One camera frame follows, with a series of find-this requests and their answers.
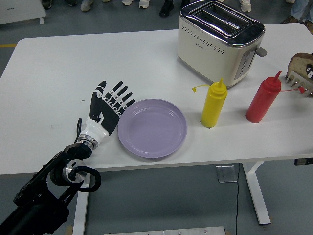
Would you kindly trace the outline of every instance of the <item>toaster vent holes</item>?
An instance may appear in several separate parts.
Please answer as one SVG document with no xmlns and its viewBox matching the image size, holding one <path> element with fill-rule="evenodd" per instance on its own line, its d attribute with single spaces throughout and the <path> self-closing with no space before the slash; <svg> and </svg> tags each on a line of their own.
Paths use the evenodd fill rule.
<svg viewBox="0 0 313 235">
<path fill-rule="evenodd" d="M 198 41 L 200 41 L 201 43 L 204 44 L 204 46 L 207 46 L 215 51 L 217 51 L 218 53 L 224 54 L 224 50 L 220 49 L 217 46 L 212 45 L 211 43 L 207 42 L 205 39 L 203 39 L 202 37 L 200 37 L 198 34 L 194 33 L 193 31 L 191 31 L 190 29 L 188 29 L 185 26 L 181 26 L 181 28 L 188 33 L 189 35 L 191 35 L 192 37 L 196 38 Z"/>
</svg>

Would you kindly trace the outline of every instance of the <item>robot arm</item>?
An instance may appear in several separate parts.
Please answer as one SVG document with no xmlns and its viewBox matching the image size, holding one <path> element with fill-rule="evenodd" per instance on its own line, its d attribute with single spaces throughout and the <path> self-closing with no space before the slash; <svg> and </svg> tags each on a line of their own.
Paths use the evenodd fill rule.
<svg viewBox="0 0 313 235">
<path fill-rule="evenodd" d="M 104 95 L 106 82 L 103 81 L 92 94 L 89 118 L 86 129 L 80 132 L 74 144 L 55 155 L 43 168 L 27 182 L 15 196 L 18 206 L 0 225 L 0 235 L 42 235 L 52 234 L 69 215 L 67 206 L 78 191 L 94 192 L 101 185 L 101 176 L 95 169 L 85 166 L 83 160 L 89 158 L 105 136 L 111 135 L 116 128 L 119 116 L 134 103 L 124 102 L 132 95 L 121 98 L 127 86 L 119 91 L 119 82 Z M 81 188 L 87 173 L 95 177 L 92 187 Z M 58 186 L 68 186 L 56 198 L 48 189 L 47 177 Z"/>
</svg>

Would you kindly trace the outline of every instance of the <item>black cable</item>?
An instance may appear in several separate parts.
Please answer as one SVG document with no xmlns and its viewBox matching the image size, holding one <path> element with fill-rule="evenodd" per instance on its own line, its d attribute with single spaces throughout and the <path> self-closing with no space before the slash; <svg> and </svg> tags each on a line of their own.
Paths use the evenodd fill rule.
<svg viewBox="0 0 313 235">
<path fill-rule="evenodd" d="M 81 131 L 82 131 L 82 119 L 80 118 L 80 119 L 78 119 L 77 126 L 76 126 L 76 139 L 75 139 L 74 143 L 77 142 L 79 134 Z"/>
<path fill-rule="evenodd" d="M 240 163 L 239 165 L 239 170 L 238 170 L 238 175 L 237 175 L 237 200 L 236 200 L 236 235 L 237 235 L 237 225 L 238 225 L 238 198 L 239 198 L 239 173 L 240 173 Z"/>
</svg>

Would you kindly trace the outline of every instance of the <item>yellow floor marking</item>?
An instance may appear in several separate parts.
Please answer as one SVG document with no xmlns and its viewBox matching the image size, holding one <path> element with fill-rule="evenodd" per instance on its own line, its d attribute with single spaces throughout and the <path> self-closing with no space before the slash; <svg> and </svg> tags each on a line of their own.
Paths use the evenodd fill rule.
<svg viewBox="0 0 313 235">
<path fill-rule="evenodd" d="M 0 48 L 5 48 L 5 47 L 16 47 L 17 44 L 0 44 Z"/>
</svg>

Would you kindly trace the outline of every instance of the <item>ketchup bottle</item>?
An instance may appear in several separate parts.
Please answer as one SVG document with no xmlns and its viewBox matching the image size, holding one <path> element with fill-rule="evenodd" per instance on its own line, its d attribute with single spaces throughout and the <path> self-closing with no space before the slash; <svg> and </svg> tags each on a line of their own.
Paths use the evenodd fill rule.
<svg viewBox="0 0 313 235">
<path fill-rule="evenodd" d="M 261 83 L 246 112 L 246 119 L 248 121 L 259 123 L 262 120 L 280 92 L 281 82 L 278 79 L 280 73 L 281 71 L 279 71 L 275 77 L 268 77 Z"/>
</svg>

